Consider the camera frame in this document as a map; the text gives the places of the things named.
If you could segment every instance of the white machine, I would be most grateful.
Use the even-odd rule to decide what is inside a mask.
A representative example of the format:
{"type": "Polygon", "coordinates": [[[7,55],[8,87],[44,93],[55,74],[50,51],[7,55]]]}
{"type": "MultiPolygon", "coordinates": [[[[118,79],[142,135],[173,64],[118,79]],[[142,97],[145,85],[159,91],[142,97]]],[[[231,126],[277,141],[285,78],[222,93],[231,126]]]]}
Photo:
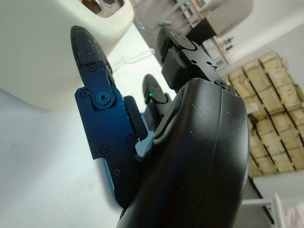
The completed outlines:
{"type": "Polygon", "coordinates": [[[79,0],[1,1],[0,88],[44,109],[71,106],[75,88],[82,81],[70,29],[73,25],[85,27],[108,55],[133,21],[130,2],[116,1],[121,2],[120,9],[107,18],[79,0]]]}

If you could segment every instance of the white cable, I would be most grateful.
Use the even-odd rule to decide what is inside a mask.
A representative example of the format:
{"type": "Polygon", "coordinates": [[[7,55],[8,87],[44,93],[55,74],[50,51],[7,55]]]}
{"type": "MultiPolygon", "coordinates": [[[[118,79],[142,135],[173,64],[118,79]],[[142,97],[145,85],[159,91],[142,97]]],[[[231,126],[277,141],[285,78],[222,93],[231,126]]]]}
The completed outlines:
{"type": "Polygon", "coordinates": [[[147,57],[150,57],[154,54],[155,54],[155,50],[153,48],[150,48],[149,50],[135,53],[134,55],[132,55],[130,57],[122,56],[119,61],[112,64],[111,68],[112,68],[113,71],[116,71],[118,68],[120,68],[124,64],[136,63],[136,62],[138,62],[140,60],[143,60],[147,57]]]}

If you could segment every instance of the white table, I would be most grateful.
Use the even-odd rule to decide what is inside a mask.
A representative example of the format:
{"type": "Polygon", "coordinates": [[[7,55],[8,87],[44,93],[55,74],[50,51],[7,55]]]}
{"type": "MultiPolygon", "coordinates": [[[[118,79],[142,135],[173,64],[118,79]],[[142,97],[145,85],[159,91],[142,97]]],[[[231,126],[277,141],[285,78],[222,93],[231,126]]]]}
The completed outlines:
{"type": "MultiPolygon", "coordinates": [[[[148,49],[132,25],[109,61],[148,49]]],[[[133,95],[140,111],[147,73],[174,97],[154,56],[114,72],[118,89],[133,95]]],[[[0,90],[1,228],[115,228],[121,208],[104,170],[103,160],[91,157],[75,102],[68,111],[47,112],[0,90]]]]}

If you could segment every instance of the screw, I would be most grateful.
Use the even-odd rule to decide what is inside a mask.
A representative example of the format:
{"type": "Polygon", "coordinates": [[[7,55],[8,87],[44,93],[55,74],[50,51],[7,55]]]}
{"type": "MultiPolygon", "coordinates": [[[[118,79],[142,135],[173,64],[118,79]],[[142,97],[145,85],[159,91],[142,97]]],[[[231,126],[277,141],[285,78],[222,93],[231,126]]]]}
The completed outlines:
{"type": "Polygon", "coordinates": [[[135,138],[132,135],[128,135],[125,139],[128,144],[133,144],[135,142],[135,138]]]}
{"type": "Polygon", "coordinates": [[[110,95],[107,92],[99,92],[96,95],[96,102],[99,105],[106,105],[110,102],[110,95]]]}
{"type": "Polygon", "coordinates": [[[120,174],[120,170],[119,169],[114,170],[114,175],[115,176],[119,176],[119,174],[120,174]]]}
{"type": "Polygon", "coordinates": [[[222,87],[223,89],[226,89],[226,90],[228,89],[228,86],[222,80],[216,80],[215,84],[217,84],[218,86],[222,87]]]}
{"type": "Polygon", "coordinates": [[[87,67],[87,69],[88,69],[90,72],[96,71],[96,64],[89,65],[89,66],[87,67]]]}
{"type": "Polygon", "coordinates": [[[129,162],[129,161],[131,160],[131,156],[130,156],[130,155],[126,155],[126,156],[124,157],[124,160],[125,160],[126,162],[129,162]]]}
{"type": "Polygon", "coordinates": [[[87,97],[87,96],[89,96],[89,91],[87,91],[86,89],[84,89],[83,91],[81,91],[81,93],[80,93],[80,95],[82,96],[82,97],[87,97]]]}
{"type": "Polygon", "coordinates": [[[103,153],[103,154],[106,154],[109,152],[109,147],[107,145],[102,145],[100,147],[100,152],[103,153]]]}

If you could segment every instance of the white wall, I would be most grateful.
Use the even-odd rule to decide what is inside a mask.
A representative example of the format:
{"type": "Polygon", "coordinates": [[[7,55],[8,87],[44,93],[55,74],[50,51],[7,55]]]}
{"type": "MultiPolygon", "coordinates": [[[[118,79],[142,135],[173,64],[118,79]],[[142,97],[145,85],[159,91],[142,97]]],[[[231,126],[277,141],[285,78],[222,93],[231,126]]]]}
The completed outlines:
{"type": "MultiPolygon", "coordinates": [[[[229,51],[229,56],[234,57],[239,52],[244,52],[244,49],[248,46],[261,47],[261,35],[263,36],[273,27],[288,23],[286,20],[303,7],[303,0],[254,0],[253,11],[248,18],[222,37],[223,39],[234,37],[232,41],[234,47],[229,51]]],[[[292,24],[287,25],[286,32],[292,26],[292,24]]],[[[278,33],[268,34],[270,41],[271,37],[275,39],[280,35],[278,33]]]]}
{"type": "Polygon", "coordinates": [[[289,72],[295,83],[299,84],[304,89],[304,25],[300,25],[287,34],[273,40],[262,48],[254,51],[250,55],[242,58],[240,61],[221,69],[218,73],[223,76],[245,63],[250,62],[270,51],[275,51],[284,57],[284,62],[289,67],[289,72]]]}
{"type": "Polygon", "coordinates": [[[304,172],[259,177],[254,184],[263,198],[273,198],[276,192],[282,203],[304,202],[304,172]]]}

